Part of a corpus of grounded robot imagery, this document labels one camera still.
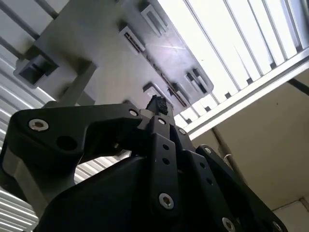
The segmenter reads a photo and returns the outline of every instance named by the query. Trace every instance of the gray plastic part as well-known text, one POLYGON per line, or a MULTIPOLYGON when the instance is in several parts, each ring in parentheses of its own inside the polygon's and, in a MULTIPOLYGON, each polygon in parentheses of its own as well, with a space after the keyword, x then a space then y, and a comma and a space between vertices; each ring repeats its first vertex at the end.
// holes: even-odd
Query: gray plastic part
POLYGON ((141 15, 139 0, 115 3, 114 0, 71 0, 59 16, 46 28, 34 43, 58 66, 40 88, 61 99, 63 87, 78 76, 79 60, 90 60, 98 69, 87 85, 86 93, 96 99, 96 104, 120 103, 130 99, 138 108, 145 108, 151 97, 143 87, 154 83, 174 105, 174 114, 185 110, 175 96, 170 96, 167 83, 140 52, 132 52, 120 34, 119 23, 134 33, 145 52, 167 76, 171 83, 182 86, 190 103, 203 98, 213 89, 213 84, 196 58, 179 36, 172 22, 156 0, 148 1, 167 27, 158 37, 141 15), (187 80, 186 74, 198 69, 208 86, 208 92, 201 94, 187 80))
POLYGON ((140 14, 144 17, 148 25, 158 37, 164 32, 167 32, 168 27, 151 4, 149 4, 140 14))
POLYGON ((40 81, 48 77, 58 66, 48 58, 38 54, 32 59, 20 59, 16 63, 14 76, 31 88, 36 88, 40 81))

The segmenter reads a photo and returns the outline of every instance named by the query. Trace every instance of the rectangular slot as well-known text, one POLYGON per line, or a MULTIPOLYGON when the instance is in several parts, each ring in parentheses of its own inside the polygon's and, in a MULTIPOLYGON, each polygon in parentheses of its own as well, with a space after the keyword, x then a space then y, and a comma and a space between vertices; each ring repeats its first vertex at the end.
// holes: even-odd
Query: rectangular slot
POLYGON ((123 35, 126 43, 135 55, 138 55, 139 53, 145 51, 146 48, 141 43, 141 41, 134 35, 129 26, 123 28, 119 33, 123 35))
POLYGON ((148 5, 140 14, 158 37, 167 31, 167 26, 152 5, 148 5))

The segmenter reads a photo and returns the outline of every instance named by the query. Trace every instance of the black metal bracket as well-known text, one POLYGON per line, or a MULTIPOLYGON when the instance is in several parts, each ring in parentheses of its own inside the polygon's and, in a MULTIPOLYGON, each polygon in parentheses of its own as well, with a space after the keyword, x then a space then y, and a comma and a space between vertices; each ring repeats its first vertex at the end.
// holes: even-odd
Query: black metal bracket
POLYGON ((0 158, 0 184, 33 206, 35 232, 287 231, 210 147, 193 147, 162 98, 145 110, 117 104, 20 111, 0 158), (114 155, 115 143, 131 157, 74 184, 76 166, 114 155))

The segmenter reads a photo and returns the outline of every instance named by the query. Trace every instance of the mounting hole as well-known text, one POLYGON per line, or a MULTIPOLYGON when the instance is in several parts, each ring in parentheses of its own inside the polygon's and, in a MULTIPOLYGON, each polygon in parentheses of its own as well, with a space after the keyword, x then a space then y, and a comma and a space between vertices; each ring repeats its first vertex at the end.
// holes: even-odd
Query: mounting hole
POLYGON ((272 224, 275 226, 276 230, 283 232, 283 230, 281 229, 280 225, 278 223, 276 223, 275 221, 272 222, 272 224))
POLYGON ((166 164, 169 165, 169 160, 167 158, 163 158, 162 161, 166 164))
POLYGON ((49 127, 46 121, 42 119, 38 119, 38 118, 30 120, 28 125, 32 130, 39 131, 39 132, 47 130, 49 127))
POLYGON ((207 180, 208 184, 213 185, 213 183, 212 183, 212 180, 211 180, 211 179, 206 178, 206 180, 207 180))
POLYGON ((236 232, 234 224, 228 218, 222 218, 222 223, 228 232, 236 232))
POLYGON ((69 136, 59 136, 57 146, 65 151, 72 151, 77 147, 77 142, 69 136))
POLYGON ((167 146, 166 144, 163 144, 163 148, 164 148, 165 150, 169 150, 169 146, 167 146))

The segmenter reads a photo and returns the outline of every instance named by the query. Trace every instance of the white louvered panel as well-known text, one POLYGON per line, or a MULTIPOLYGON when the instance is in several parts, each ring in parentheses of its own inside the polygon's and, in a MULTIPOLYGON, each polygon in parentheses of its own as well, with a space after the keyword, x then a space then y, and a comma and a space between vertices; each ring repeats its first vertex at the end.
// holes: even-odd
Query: white louvered panel
MULTIPOLYGON (((223 62, 226 63, 239 89, 248 86, 247 80, 249 79, 249 75, 243 66, 243 61, 240 56, 241 51, 245 47, 239 49, 239 51, 236 49, 237 44, 241 42, 241 38, 224 2, 190 0, 190 3, 196 10, 197 16, 208 33, 208 36, 213 41, 215 48, 221 55, 223 62)), ((252 73, 254 72, 256 78, 259 78, 260 75, 256 67, 252 73)))
POLYGON ((306 55, 294 60, 307 56, 307 51, 300 50, 305 48, 309 34, 304 29, 304 16, 295 16, 295 12, 303 14, 298 0, 159 3, 214 84, 211 94, 175 116, 176 125, 189 134, 211 121, 190 138, 220 123, 221 114, 233 114, 250 93, 290 68, 288 61, 297 54, 296 46, 301 44, 297 49, 306 55))
MULTIPOLYGON (((41 89, 30 89, 13 75, 18 56, 32 45, 33 35, 40 34, 52 19, 33 0, 2 0, 0 5, 4 9, 4 11, 0 10, 2 39, 0 43, 0 147, 2 148, 8 122, 13 113, 22 109, 41 108, 45 103, 53 100, 41 89)), ((27 228, 31 228, 37 220, 29 204, 0 190, 0 232, 27 231, 27 228)))
POLYGON ((286 58, 291 58, 297 54, 289 26, 286 22, 285 15, 280 1, 264 0, 269 10, 274 26, 282 43, 286 58))
POLYGON ((280 50, 275 32, 271 27, 270 20, 267 16, 266 9, 262 1, 250 0, 249 3, 254 11, 255 17, 261 27, 263 35, 265 36, 265 40, 269 46, 269 49, 273 54, 274 61, 277 65, 282 64, 284 62, 284 57, 280 50))
POLYGON ((45 0, 57 13, 65 7, 69 0, 45 0))
POLYGON ((16 213, 12 213, 12 211, 5 210, 0 208, 1 217, 11 218, 13 221, 20 223, 22 226, 28 227, 32 225, 35 220, 29 220, 28 218, 22 217, 16 213))
POLYGON ((2 110, 1 106, 0 106, 0 118, 6 124, 9 123, 10 118, 11 118, 11 115, 5 112, 4 110, 2 110))
POLYGON ((37 34, 41 34, 53 20, 34 0, 2 1, 37 34))
POLYGON ((236 94, 238 92, 236 86, 183 0, 162 0, 160 4, 212 81, 213 93, 217 100, 224 102, 226 94, 229 93, 231 96, 236 94))
POLYGON ((6 216, 0 217, 0 224, 9 225, 12 229, 14 229, 16 231, 23 231, 24 229, 27 228, 27 227, 21 225, 20 223, 16 223, 16 221, 14 221, 13 219, 6 217, 6 216))
POLYGON ((243 32, 255 59, 257 60, 262 74, 268 73, 271 71, 270 64, 273 61, 267 51, 258 24, 250 10, 247 0, 239 0, 237 2, 228 0, 227 2, 234 13, 235 19, 239 23, 241 31, 243 32))
POLYGON ((8 103, 8 100, 4 101, 0 99, 0 107, 4 112, 8 113, 11 116, 17 112, 17 109, 8 103))
POLYGON ((40 108, 45 102, 52 101, 53 98, 40 88, 30 89, 14 77, 17 60, 16 56, 0 45, 0 85, 34 108, 40 108))
POLYGON ((18 52, 26 52, 34 39, 2 10, 0 10, 0 22, 0 36, 18 52))

